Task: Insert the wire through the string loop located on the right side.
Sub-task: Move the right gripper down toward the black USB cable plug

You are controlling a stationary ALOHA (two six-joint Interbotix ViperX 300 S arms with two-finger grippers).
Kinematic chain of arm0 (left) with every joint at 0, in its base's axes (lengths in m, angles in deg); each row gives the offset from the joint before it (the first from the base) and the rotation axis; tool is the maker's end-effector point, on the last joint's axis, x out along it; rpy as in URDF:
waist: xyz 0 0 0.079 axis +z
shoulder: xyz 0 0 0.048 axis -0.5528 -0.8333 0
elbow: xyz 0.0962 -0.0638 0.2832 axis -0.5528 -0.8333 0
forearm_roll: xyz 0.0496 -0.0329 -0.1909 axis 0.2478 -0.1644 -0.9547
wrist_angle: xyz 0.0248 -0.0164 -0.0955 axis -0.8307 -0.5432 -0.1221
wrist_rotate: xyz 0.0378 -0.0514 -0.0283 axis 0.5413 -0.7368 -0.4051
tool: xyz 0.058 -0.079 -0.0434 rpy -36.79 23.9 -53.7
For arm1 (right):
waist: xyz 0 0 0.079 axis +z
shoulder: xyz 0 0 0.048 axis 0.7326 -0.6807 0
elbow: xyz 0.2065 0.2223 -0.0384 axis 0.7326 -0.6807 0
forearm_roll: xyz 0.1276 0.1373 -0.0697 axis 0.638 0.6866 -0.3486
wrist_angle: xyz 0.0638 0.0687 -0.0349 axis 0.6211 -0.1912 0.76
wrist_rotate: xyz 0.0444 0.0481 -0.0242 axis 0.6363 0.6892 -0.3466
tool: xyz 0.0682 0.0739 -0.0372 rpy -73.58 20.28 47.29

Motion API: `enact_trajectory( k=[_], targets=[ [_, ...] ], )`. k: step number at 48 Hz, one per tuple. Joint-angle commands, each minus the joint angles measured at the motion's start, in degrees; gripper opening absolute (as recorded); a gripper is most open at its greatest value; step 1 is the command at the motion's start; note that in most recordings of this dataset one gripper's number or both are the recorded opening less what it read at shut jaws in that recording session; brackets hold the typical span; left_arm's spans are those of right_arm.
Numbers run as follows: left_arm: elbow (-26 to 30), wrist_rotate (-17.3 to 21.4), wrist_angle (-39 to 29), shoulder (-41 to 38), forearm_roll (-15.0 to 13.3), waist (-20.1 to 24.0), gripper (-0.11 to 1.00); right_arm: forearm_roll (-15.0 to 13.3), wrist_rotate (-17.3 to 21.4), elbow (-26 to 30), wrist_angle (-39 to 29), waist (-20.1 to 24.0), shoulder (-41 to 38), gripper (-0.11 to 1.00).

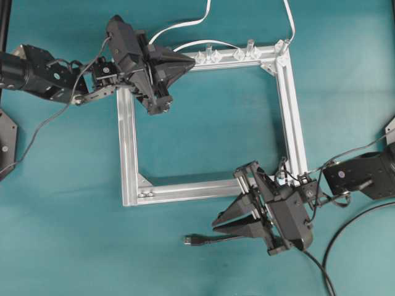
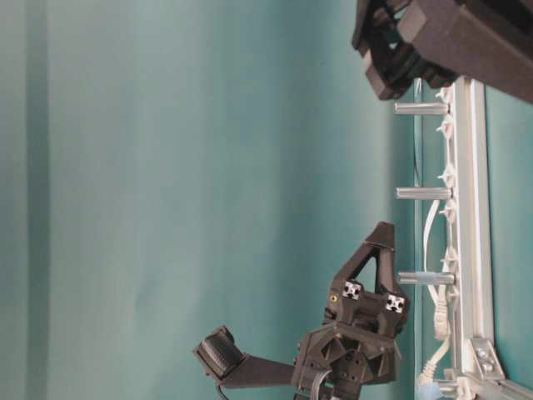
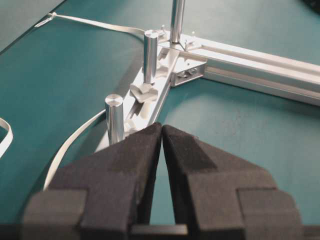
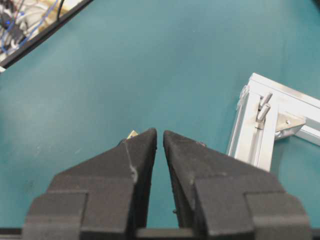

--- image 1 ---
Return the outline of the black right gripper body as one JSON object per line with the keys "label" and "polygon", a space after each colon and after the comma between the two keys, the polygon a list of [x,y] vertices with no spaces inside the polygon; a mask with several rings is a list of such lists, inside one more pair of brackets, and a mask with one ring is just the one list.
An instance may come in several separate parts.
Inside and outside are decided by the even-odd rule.
{"label": "black right gripper body", "polygon": [[252,197],[259,234],[269,255],[293,247],[305,252],[310,247],[313,240],[310,218],[295,187],[272,180],[257,161],[238,167],[234,177],[243,194]]}

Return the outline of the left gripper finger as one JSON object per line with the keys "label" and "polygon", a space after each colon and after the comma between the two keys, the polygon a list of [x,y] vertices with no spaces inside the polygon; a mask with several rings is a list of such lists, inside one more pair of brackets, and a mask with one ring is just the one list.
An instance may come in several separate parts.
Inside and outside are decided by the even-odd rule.
{"label": "left gripper finger", "polygon": [[186,74],[191,67],[184,66],[156,66],[154,67],[154,84],[158,93],[167,93],[168,88],[181,76]]}
{"label": "left gripper finger", "polygon": [[189,71],[192,69],[196,61],[187,55],[175,52],[169,47],[158,46],[155,44],[148,44],[148,59],[154,66],[162,64],[175,65],[181,63],[181,66]]}

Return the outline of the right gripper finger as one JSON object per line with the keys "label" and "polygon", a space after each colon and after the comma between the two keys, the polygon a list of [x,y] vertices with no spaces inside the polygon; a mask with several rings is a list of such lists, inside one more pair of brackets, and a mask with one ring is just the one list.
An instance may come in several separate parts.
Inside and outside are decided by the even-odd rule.
{"label": "right gripper finger", "polygon": [[255,192],[240,194],[231,205],[225,211],[221,212],[217,219],[212,222],[213,230],[215,226],[236,221],[249,215],[252,215],[255,219],[262,220],[260,197]]}
{"label": "right gripper finger", "polygon": [[252,215],[220,226],[215,226],[214,231],[242,237],[261,237],[266,243],[273,243],[273,234],[271,230],[261,219],[255,219]]}

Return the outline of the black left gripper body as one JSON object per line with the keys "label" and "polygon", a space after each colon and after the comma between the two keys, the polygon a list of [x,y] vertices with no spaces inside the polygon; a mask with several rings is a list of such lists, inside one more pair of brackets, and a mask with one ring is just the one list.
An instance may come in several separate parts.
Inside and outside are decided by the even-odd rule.
{"label": "black left gripper body", "polygon": [[118,83],[134,95],[148,114],[168,112],[172,97],[166,95],[159,98],[155,95],[148,64],[132,26],[124,22],[121,16],[115,15],[107,23],[106,34],[110,38],[108,47],[119,72]]}

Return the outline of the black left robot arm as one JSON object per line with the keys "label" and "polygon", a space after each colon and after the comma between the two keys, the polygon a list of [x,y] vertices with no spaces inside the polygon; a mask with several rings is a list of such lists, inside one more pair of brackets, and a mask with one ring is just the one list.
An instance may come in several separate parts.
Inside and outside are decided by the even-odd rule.
{"label": "black left robot arm", "polygon": [[168,88],[196,64],[192,57],[150,44],[143,30],[134,30],[121,16],[106,27],[112,60],[99,56],[87,67],[55,59],[48,51],[22,44],[1,53],[1,87],[20,90],[64,104],[83,105],[125,88],[148,114],[167,112],[173,102]]}

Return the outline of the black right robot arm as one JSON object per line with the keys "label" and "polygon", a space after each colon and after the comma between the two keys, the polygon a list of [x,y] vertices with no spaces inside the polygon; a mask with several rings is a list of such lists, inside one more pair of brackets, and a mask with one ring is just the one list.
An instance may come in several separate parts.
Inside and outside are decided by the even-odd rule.
{"label": "black right robot arm", "polygon": [[[323,175],[335,197],[354,191],[372,200],[394,197],[394,153],[369,152],[331,164]],[[213,230],[238,237],[261,237],[269,255],[295,247],[307,250],[313,241],[312,222],[305,205],[320,205],[325,194],[308,176],[299,185],[274,182],[257,161],[234,172],[241,193],[213,221]]]}

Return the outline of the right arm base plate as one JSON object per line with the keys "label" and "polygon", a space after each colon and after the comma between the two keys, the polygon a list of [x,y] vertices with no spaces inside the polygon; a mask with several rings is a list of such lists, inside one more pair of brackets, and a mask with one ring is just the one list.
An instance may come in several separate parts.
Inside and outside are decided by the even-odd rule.
{"label": "right arm base plate", "polygon": [[395,117],[393,117],[389,123],[385,126],[385,143],[390,145],[394,143],[394,129],[395,129]]}

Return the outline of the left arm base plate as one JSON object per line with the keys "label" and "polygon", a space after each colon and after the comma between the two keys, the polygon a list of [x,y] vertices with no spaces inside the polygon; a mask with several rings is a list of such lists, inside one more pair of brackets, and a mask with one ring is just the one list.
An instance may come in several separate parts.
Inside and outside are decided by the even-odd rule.
{"label": "left arm base plate", "polygon": [[1,109],[1,181],[14,169],[18,125]]}

